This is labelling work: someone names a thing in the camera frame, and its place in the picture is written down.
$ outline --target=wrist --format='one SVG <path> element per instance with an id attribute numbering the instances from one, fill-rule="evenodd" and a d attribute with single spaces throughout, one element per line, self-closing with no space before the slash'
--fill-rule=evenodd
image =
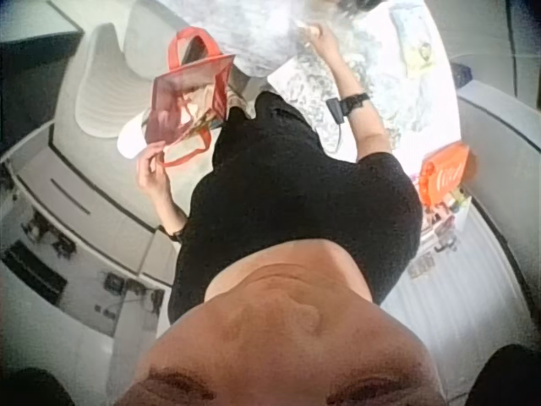
<path id="1" fill-rule="evenodd" d="M 344 66 L 347 67 L 346 61 L 339 52 L 325 57 L 324 60 L 332 72 L 334 72 L 335 70 L 343 69 Z"/>
<path id="2" fill-rule="evenodd" d="M 154 206 L 156 209 L 160 209 L 162 207 L 174 206 L 171 192 L 151 195 L 150 199 L 152 200 L 152 203 L 154 203 Z"/>

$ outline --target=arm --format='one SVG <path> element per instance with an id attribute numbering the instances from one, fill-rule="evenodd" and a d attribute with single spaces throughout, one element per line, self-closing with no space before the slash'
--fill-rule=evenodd
<path id="1" fill-rule="evenodd" d="M 309 31 L 310 43 L 332 72 L 340 98 L 364 93 L 365 90 L 340 54 L 338 40 L 329 27 L 317 25 Z M 371 101 L 356 108 L 348 117 L 357 144 L 357 161 L 374 152 L 391 152 L 391 142 L 380 115 Z"/>
<path id="2" fill-rule="evenodd" d="M 154 203 L 161 224 L 169 235 L 181 231 L 186 213 L 172 200 L 171 185 L 163 163 L 165 142 L 148 145 L 137 160 L 137 184 Z"/>

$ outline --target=eyebrow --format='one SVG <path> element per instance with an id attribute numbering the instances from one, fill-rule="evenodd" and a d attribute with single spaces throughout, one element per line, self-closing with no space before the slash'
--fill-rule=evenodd
<path id="1" fill-rule="evenodd" d="M 216 398 L 216 393 L 211 391 L 201 379 L 184 371 L 150 369 L 145 381 L 152 380 L 174 386 L 177 389 L 184 390 L 186 393 L 197 393 L 203 400 L 213 400 Z"/>

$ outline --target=neck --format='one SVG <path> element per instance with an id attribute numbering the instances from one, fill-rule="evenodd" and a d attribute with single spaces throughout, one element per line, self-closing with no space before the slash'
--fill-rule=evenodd
<path id="1" fill-rule="evenodd" d="M 372 301 L 368 285 L 353 258 L 338 244 L 321 239 L 290 241 L 234 262 L 212 280 L 205 301 L 231 290 L 247 277 L 270 272 L 324 278 Z"/>

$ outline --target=hand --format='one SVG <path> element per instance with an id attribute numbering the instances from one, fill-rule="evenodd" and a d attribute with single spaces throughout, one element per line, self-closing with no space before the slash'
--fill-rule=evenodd
<path id="1" fill-rule="evenodd" d="M 310 24 L 306 33 L 310 44 L 327 65 L 332 67 L 342 61 L 338 39 L 327 25 Z"/>
<path id="2" fill-rule="evenodd" d="M 155 203 L 171 198 L 171 185 L 163 163 L 166 142 L 148 145 L 137 159 L 137 185 Z"/>

